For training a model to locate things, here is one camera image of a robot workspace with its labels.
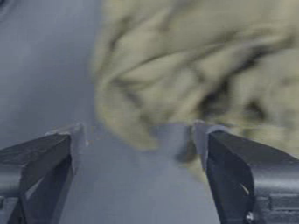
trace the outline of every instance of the gray surface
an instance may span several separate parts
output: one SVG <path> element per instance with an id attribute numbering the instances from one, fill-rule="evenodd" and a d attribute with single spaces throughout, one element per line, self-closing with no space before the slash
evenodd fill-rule
<path id="1" fill-rule="evenodd" d="M 173 162 L 184 127 L 157 130 L 161 149 L 133 151 L 94 129 L 88 64 L 97 0 L 16 0 L 0 23 L 0 147 L 76 122 L 89 147 L 61 224 L 217 223 L 202 184 Z"/>

